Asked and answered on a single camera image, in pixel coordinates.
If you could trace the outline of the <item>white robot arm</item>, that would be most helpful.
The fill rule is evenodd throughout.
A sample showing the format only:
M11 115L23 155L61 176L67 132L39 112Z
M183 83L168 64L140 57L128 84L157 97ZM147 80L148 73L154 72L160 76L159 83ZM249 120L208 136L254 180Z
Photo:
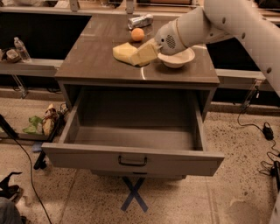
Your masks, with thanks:
M242 43L275 91L280 89L279 28L252 7L251 0L206 0L204 12L214 27ZM219 121L212 113L207 135L213 146L226 153L225 164L214 178L189 178L189 197L180 195L158 209L154 224L269 224L279 216L273 201L268 172L261 162L273 151L252 123L252 115L233 122L236 115Z

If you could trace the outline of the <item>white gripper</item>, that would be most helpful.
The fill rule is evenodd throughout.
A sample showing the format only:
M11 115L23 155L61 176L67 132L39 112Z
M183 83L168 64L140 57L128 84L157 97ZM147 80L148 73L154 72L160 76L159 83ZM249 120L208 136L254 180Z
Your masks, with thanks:
M140 66L155 60L159 50L164 55L174 55L185 49L179 34L179 21L175 19L159 28L155 37L142 44L129 60L133 66Z

